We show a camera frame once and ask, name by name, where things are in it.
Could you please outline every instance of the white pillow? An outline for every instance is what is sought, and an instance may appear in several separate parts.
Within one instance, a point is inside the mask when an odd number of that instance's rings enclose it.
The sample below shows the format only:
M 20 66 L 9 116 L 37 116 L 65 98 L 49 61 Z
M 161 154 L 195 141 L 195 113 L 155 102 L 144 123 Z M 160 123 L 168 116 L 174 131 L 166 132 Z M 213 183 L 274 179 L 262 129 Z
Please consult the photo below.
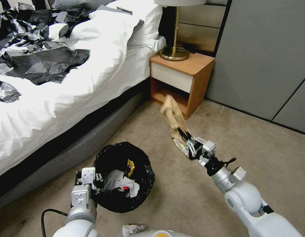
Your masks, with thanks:
M 107 5 L 111 8 L 121 7 L 133 12 L 134 16 L 144 21 L 128 41 L 128 45 L 148 46 L 157 51 L 158 49 L 158 28 L 162 15 L 162 6 L 157 5 L 153 0 L 118 0 Z

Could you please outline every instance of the nightstand drawer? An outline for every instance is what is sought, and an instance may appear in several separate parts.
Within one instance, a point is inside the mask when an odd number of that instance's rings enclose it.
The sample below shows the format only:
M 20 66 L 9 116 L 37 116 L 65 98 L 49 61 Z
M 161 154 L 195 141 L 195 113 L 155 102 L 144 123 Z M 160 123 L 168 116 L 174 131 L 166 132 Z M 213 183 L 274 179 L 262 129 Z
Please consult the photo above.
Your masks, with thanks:
M 168 67 L 152 62 L 152 77 L 190 93 L 193 76 L 172 70 Z

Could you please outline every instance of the trash bin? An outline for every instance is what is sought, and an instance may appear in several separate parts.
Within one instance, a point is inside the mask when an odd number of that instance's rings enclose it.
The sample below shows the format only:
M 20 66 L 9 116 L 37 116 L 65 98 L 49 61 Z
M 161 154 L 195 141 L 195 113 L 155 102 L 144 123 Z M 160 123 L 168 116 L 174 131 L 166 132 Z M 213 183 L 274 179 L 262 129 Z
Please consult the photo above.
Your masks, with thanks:
M 117 189 L 100 192 L 96 195 L 96 202 L 109 211 L 125 213 L 135 210 L 147 198 L 155 181 L 155 174 L 148 156 L 140 148 L 129 142 L 116 143 L 105 146 L 96 157 L 93 166 L 101 173 L 105 180 L 113 170 L 125 172 L 129 161 L 133 162 L 134 170 L 130 179 L 139 184 L 137 196 L 126 197 L 124 192 Z

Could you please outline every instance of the beige carpet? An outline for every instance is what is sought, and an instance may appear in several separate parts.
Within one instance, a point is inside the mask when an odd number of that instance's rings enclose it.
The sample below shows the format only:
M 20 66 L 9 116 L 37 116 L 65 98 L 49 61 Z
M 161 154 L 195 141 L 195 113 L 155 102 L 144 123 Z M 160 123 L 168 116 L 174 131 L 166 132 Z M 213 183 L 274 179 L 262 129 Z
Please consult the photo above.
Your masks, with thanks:
M 159 105 L 145 102 L 111 137 L 108 144 L 129 141 L 149 156 L 156 181 L 135 211 L 117 214 L 98 206 L 96 229 L 101 237 L 120 237 L 122 225 L 143 223 L 150 229 L 177 230 L 195 237 L 248 236 L 205 168 L 190 161 L 171 141 Z M 247 181 L 305 236 L 305 136 L 263 120 L 204 101 L 187 120 L 193 135 L 216 142 L 222 160 L 237 157 Z M 92 165 L 89 158 L 0 210 L 0 236 L 41 236 L 43 210 L 70 209 L 75 171 Z M 63 226 L 65 217 L 47 213 L 47 236 Z

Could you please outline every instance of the gray wardrobe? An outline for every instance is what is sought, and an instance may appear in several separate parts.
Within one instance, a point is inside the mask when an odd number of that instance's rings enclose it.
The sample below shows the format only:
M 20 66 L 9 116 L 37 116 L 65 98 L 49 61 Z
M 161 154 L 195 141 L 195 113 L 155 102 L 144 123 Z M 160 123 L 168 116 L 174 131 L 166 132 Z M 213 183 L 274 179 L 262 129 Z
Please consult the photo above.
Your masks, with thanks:
M 206 97 L 305 133 L 305 0 L 233 0 Z

